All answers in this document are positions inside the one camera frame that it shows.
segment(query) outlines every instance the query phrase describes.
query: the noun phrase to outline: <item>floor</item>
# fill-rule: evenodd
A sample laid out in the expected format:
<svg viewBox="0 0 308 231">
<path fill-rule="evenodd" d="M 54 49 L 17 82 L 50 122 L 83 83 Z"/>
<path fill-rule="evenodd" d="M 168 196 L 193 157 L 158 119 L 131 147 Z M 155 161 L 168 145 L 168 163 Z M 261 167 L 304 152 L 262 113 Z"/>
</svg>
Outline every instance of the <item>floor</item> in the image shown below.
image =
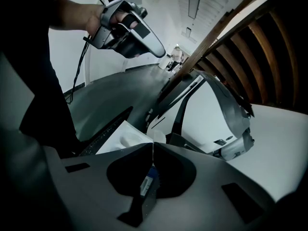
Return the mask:
<svg viewBox="0 0 308 231">
<path fill-rule="evenodd" d="M 130 106 L 128 122 L 145 132 L 146 112 L 155 104 L 170 74 L 158 66 L 117 73 L 94 81 L 74 93 L 69 105 L 77 137 L 89 139 Z"/>
</svg>

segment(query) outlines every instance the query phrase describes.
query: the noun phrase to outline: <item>white ceiling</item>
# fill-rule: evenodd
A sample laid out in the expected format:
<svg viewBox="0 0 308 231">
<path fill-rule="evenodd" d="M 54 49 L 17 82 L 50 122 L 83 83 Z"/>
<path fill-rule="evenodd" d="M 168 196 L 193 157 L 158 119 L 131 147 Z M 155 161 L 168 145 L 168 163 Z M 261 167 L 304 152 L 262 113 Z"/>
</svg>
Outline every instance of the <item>white ceiling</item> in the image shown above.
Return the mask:
<svg viewBox="0 0 308 231">
<path fill-rule="evenodd" d="M 223 16 L 222 13 L 226 11 L 225 6 L 230 0 L 200 0 L 199 10 L 195 19 L 188 16 L 188 1 L 179 0 L 182 32 L 185 33 L 186 28 L 189 27 L 192 30 L 191 38 L 198 45 L 200 40 L 206 37 L 208 32 Z"/>
</svg>

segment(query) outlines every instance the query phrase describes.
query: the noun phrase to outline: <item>black cutout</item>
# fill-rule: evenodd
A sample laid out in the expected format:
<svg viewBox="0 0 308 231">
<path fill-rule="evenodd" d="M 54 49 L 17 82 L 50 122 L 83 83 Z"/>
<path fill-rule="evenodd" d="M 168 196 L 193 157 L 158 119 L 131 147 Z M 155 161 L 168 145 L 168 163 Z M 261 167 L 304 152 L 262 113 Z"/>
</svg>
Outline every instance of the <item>black cutout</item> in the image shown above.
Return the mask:
<svg viewBox="0 0 308 231">
<path fill-rule="evenodd" d="M 71 166 L 66 166 L 65 169 L 68 173 L 72 173 L 72 172 L 82 170 L 82 169 L 85 169 L 85 168 L 88 168 L 88 167 L 90 167 L 89 164 L 82 163 L 82 164 L 75 164 L 75 165 L 71 165 Z"/>
<path fill-rule="evenodd" d="M 236 183 L 221 186 L 244 223 L 260 217 L 264 210 Z"/>
<path fill-rule="evenodd" d="M 115 51 L 123 55 L 125 58 L 133 58 L 137 53 L 142 55 L 149 52 L 149 49 L 132 34 L 129 34 L 127 38 L 118 45 Z"/>
<path fill-rule="evenodd" d="M 214 143 L 220 145 L 220 146 L 224 146 L 227 142 L 225 142 L 224 140 L 220 139 L 220 140 L 217 140 L 217 141 L 214 141 Z"/>
<path fill-rule="evenodd" d="M 153 144 L 148 143 L 109 165 L 108 180 L 119 194 L 140 195 L 140 186 L 152 166 L 152 148 Z"/>
<path fill-rule="evenodd" d="M 136 33 L 139 34 L 139 36 L 141 38 L 145 38 L 149 33 L 150 31 L 141 23 L 138 23 L 135 27 L 134 27 L 134 30 Z"/>
<path fill-rule="evenodd" d="M 158 170 L 160 186 L 157 198 L 180 196 L 194 182 L 197 170 L 187 158 L 154 144 L 154 165 Z"/>
</svg>

